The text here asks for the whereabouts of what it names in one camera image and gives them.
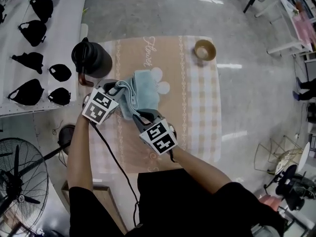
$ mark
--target white shelf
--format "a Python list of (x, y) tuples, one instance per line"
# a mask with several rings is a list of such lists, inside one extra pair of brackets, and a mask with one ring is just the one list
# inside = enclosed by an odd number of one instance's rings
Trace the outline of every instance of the white shelf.
[[(1, 64), (3, 66), (0, 81), (0, 116), (12, 114), (45, 111), (59, 108), (60, 106), (51, 103), (48, 95), (59, 87), (67, 89), (71, 93), (71, 102), (77, 99), (78, 76), (76, 67), (71, 60), (71, 52), (79, 42), (82, 10), (85, 0), (53, 0), (54, 11), (52, 17), (46, 23), (46, 39), (37, 47), (32, 47), (18, 30), (17, 26), (31, 20), (38, 20), (38, 17), (29, 4), (29, 0), (23, 0), (12, 18), (6, 23), (8, 34), (2, 34), (0, 29), (0, 50)], [(4, 39), (4, 46), (1, 47), (1, 40)], [(43, 73), (24, 67), (22, 64), (13, 61), (10, 57), (22, 55), (23, 53), (38, 52), (44, 56)], [(72, 72), (72, 76), (66, 82), (57, 81), (48, 71), (55, 64), (65, 64)], [(7, 95), (16, 88), (31, 79), (38, 79), (44, 92), (41, 100), (35, 106), (22, 106), (7, 99)]]

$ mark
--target gray floor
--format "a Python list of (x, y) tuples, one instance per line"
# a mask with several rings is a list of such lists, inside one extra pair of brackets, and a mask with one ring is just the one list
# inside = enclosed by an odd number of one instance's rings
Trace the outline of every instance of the gray floor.
[[(222, 152), (216, 166), (232, 180), (242, 182), (252, 192), (270, 176), (255, 171), (254, 154), (258, 143), (268, 146), (269, 137), (283, 134), (298, 144), (307, 141), (305, 107), (294, 101), (295, 72), (306, 80), (302, 60), (283, 54), (268, 55), (267, 48), (284, 41), (284, 26), (275, 12), (255, 18), (254, 14), (274, 0), (255, 2), (246, 14), (249, 0), (86, 0), (82, 22), (89, 26), (90, 41), (103, 42), (131, 37), (196, 35), (213, 39), (222, 103)], [(52, 129), (74, 123), (80, 104), (34, 114), (39, 148), (45, 155), (56, 148)], [(267, 167), (267, 155), (258, 154), (259, 167)], [(65, 169), (51, 161), (50, 178), (56, 190), (65, 180)], [(136, 188), (137, 175), (130, 175)], [(129, 229), (132, 228), (134, 200), (120, 174), (97, 177), (109, 185), (118, 209)]]

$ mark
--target small bowl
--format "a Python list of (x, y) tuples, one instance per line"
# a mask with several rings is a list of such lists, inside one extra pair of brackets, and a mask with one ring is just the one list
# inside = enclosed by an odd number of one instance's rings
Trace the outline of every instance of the small bowl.
[(204, 61), (211, 61), (216, 56), (215, 46), (212, 44), (212, 42), (205, 39), (200, 39), (196, 42), (194, 51), (196, 56)]

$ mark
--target standing fan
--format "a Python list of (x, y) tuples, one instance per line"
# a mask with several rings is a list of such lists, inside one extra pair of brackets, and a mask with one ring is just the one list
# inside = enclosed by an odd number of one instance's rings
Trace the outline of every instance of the standing fan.
[(47, 194), (47, 166), (38, 149), (18, 138), (0, 140), (0, 215), (9, 227), (20, 222), (31, 229)]

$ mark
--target thermos handle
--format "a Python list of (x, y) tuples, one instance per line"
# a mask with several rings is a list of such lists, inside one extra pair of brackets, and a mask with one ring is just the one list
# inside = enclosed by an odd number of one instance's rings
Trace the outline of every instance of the thermos handle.
[(85, 74), (78, 73), (78, 81), (82, 86), (93, 87), (94, 83), (85, 79)]

